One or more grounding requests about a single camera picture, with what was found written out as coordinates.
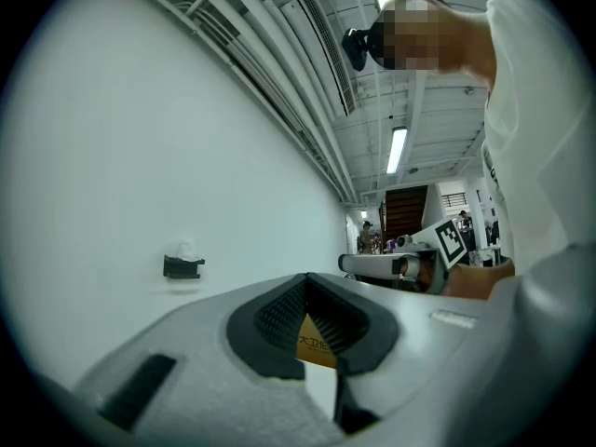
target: air conditioner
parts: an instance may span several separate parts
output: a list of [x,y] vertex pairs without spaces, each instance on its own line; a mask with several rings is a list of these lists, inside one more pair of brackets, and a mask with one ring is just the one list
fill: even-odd
[[332,28],[317,0],[292,0],[280,8],[312,63],[336,117],[350,115],[354,92]]

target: person in background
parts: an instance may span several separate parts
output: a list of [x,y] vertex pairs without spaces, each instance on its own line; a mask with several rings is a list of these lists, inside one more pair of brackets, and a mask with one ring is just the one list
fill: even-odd
[[389,0],[368,35],[382,36],[380,56],[389,67],[464,73],[487,89],[481,155],[501,250],[511,260],[493,268],[456,265],[444,292],[481,299],[497,281],[523,275],[573,242],[551,203],[560,189],[545,174],[554,173],[564,150],[596,137],[591,72],[549,0],[486,6],[468,13],[441,0]]
[[462,224],[465,228],[472,228],[472,218],[467,215],[465,210],[459,212],[459,216],[463,219]]
[[360,244],[362,246],[362,253],[365,254],[373,253],[373,235],[370,233],[372,226],[373,224],[367,220],[362,225],[362,231],[360,232]]
[[493,231],[493,225],[485,220],[484,221],[484,232],[486,233],[486,241],[489,243],[491,243],[491,236],[492,236],[492,231]]
[[495,220],[493,223],[493,228],[491,229],[491,243],[493,245],[496,245],[498,239],[499,239],[499,221]]

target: vr headset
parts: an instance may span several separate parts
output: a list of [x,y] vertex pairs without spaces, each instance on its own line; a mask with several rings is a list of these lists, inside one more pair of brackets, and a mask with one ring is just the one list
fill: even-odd
[[[449,6],[443,0],[437,1],[443,3],[447,7]],[[395,56],[393,56],[392,50],[387,53],[384,51],[385,25],[389,24],[390,26],[393,26],[393,23],[395,22],[393,18],[390,20],[388,19],[389,21],[385,21],[386,14],[388,15],[388,12],[385,13],[382,10],[369,30],[356,30],[350,28],[344,33],[342,47],[344,48],[347,58],[350,60],[352,68],[356,71],[362,71],[364,69],[367,53],[370,53],[372,59],[375,60],[377,64],[387,68],[387,70],[405,69],[396,68],[396,59]]]

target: gray surface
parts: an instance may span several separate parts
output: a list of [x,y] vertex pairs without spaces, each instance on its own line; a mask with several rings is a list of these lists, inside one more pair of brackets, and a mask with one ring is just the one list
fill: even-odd
[[[182,362],[135,436],[167,445],[482,447],[505,444],[567,379],[593,335],[596,250],[555,255],[499,282],[488,302],[392,291],[323,275],[384,306],[400,337],[379,368],[348,380],[382,421],[344,437],[303,382],[259,378],[229,349],[225,321],[278,278],[187,305],[107,357],[76,394],[93,408],[152,350]],[[431,315],[475,318],[467,327]]]
[[595,262],[593,246],[567,250],[499,282],[476,327],[418,394],[344,445],[507,444],[548,405],[594,335]]
[[64,387],[40,373],[35,373],[34,377],[44,395],[88,442],[110,447],[139,447],[139,443],[123,430],[109,422],[99,422],[98,415]]
[[183,306],[109,355],[75,394],[97,407],[151,352],[181,362],[135,427],[148,445],[304,446],[340,440],[305,383],[263,379],[229,348],[225,322],[234,309],[291,277],[269,280]]

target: yellow label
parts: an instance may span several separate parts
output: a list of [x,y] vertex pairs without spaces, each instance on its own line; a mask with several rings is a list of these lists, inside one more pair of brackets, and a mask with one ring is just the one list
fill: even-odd
[[323,341],[313,320],[306,315],[298,334],[296,358],[313,362],[320,366],[335,368],[335,356]]

